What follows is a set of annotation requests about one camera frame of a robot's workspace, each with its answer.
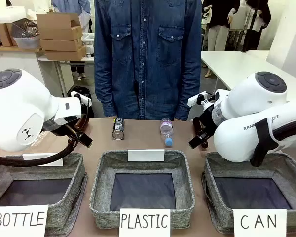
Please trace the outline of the blank white card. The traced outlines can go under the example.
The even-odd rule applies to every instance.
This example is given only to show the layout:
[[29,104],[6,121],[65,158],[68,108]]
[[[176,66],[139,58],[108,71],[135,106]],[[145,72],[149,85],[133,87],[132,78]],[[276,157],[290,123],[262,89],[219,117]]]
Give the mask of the blank white card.
[[[47,158],[55,154],[56,153],[23,153],[22,157],[23,157],[23,160],[35,160],[35,159]],[[44,164],[41,166],[63,166],[63,159],[61,158],[57,161]]]
[[164,149],[128,149],[128,162],[154,162],[164,161]]

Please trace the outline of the white paper sign CAN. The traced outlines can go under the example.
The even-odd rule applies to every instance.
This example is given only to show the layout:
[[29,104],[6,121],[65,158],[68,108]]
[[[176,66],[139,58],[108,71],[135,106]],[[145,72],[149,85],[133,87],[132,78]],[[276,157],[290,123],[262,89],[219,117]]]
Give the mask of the white paper sign CAN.
[[234,209],[234,237],[286,237],[285,209]]

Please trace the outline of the white paper sign PLASTIC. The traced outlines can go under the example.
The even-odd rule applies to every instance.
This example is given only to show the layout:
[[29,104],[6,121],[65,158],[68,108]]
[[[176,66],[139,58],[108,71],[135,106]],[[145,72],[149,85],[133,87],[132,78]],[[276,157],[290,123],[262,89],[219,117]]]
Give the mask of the white paper sign PLASTIC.
[[171,210],[122,208],[119,237],[171,237]]

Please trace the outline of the grey fabric basket can label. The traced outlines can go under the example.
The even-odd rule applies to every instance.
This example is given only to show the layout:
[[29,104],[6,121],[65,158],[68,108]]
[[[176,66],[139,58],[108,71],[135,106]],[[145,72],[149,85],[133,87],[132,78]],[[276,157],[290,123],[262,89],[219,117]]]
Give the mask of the grey fabric basket can label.
[[288,154],[268,154],[261,166],[253,167],[208,153],[201,179],[218,232],[234,233],[235,209],[285,209],[287,233],[296,233],[296,161]]

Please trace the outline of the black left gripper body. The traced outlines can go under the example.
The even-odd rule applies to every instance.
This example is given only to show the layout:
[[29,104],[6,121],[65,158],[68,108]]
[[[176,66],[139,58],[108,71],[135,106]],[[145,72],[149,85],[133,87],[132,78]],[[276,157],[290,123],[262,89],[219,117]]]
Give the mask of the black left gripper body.
[[91,112],[91,101],[88,100],[86,103],[81,103],[81,117],[76,118],[69,123],[64,125],[64,134],[65,135],[75,135],[82,134],[85,132]]

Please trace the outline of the black drink can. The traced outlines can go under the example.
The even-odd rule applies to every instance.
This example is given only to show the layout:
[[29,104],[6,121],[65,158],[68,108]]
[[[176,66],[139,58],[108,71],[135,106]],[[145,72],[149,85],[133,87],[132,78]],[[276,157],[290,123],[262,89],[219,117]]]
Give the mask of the black drink can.
[[115,140],[124,139],[125,123],[122,118],[115,118],[113,123],[112,137]]

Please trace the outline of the small clear bottle blue cap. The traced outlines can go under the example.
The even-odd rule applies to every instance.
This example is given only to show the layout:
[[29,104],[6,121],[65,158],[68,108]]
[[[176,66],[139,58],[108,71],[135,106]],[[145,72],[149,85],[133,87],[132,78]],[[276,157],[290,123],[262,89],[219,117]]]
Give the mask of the small clear bottle blue cap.
[[160,122],[160,132],[166,147],[173,145],[173,126],[169,118],[164,118]]

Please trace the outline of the person in light blue shirt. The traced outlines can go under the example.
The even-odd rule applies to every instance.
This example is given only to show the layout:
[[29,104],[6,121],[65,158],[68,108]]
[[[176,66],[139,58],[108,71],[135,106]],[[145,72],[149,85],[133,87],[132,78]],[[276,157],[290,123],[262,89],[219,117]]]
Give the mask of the person in light blue shirt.
[[56,12],[76,13],[80,20],[82,31],[89,32],[89,21],[91,19],[91,5],[89,0],[51,0]]

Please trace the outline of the white paper sign BOTTLE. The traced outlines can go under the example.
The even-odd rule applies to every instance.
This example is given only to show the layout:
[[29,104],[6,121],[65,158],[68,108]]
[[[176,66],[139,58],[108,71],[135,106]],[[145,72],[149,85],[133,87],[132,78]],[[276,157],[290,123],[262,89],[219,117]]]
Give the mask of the white paper sign BOTTLE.
[[45,237],[48,205],[0,206],[0,237]]

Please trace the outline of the person in white trousers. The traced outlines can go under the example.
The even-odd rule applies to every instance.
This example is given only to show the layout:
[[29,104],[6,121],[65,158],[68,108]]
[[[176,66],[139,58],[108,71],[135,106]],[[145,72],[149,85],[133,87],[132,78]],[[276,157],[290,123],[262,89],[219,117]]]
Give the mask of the person in white trousers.
[[240,0],[204,0],[202,12],[212,11],[208,30],[208,51],[225,51],[230,24]]

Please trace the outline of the large white table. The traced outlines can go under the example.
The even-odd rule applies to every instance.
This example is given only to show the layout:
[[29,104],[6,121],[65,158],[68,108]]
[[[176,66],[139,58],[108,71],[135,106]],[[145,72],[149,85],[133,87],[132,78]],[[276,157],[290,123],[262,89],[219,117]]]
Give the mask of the large white table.
[[230,89],[240,80],[257,71],[272,70],[267,62],[268,51],[202,52],[202,61],[216,76],[214,89]]

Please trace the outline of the open cardboard box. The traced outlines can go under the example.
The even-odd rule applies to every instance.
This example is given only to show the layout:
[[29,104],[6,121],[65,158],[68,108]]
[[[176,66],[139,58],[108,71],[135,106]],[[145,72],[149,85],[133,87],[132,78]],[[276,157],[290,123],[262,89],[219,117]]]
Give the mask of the open cardboard box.
[[82,37],[77,13],[37,14],[40,37],[45,40],[76,40]]

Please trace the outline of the grey fabric basket plastic label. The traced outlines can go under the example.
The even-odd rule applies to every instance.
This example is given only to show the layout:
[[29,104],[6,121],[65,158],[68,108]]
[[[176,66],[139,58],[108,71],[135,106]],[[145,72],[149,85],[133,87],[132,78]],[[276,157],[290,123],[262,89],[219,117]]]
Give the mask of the grey fabric basket plastic label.
[[195,194],[185,154],[165,150],[162,161],[137,162],[126,150],[104,152],[89,207],[99,229],[118,228],[122,208],[169,209],[172,229],[189,228]]

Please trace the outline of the small cardboard box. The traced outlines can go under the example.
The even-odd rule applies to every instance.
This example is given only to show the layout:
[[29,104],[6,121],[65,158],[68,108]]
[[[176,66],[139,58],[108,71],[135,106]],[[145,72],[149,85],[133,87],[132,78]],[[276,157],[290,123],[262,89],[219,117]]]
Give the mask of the small cardboard box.
[[0,40],[4,47],[17,46],[16,41],[12,36],[11,23],[0,23]]

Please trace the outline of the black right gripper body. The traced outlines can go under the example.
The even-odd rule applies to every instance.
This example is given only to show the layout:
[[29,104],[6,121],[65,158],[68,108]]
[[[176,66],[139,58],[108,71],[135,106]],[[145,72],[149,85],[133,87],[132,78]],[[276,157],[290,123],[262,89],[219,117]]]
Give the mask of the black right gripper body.
[[214,98],[214,96],[211,96],[208,100],[205,98],[205,95],[197,96],[196,104],[203,107],[203,113],[195,117],[192,121],[195,134],[198,136],[212,136],[217,129],[212,119],[212,111],[214,108],[214,103],[212,103],[212,101]]

